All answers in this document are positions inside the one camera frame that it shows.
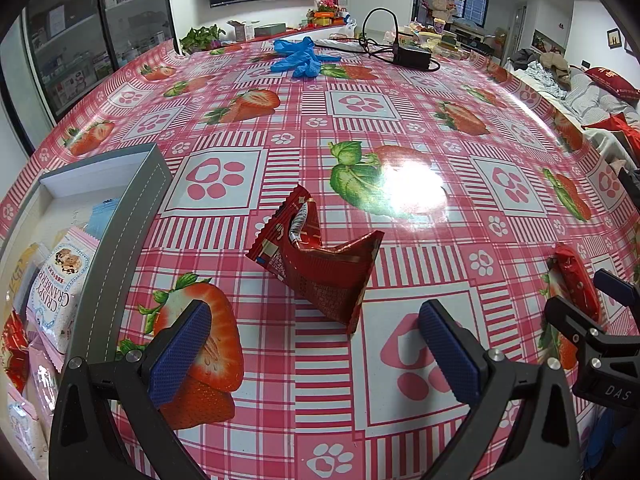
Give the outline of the blue gloved right hand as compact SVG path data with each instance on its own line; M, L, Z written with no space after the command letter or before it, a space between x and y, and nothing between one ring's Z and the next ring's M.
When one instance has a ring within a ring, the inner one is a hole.
M607 408L588 439L584 479L639 478L639 413Z

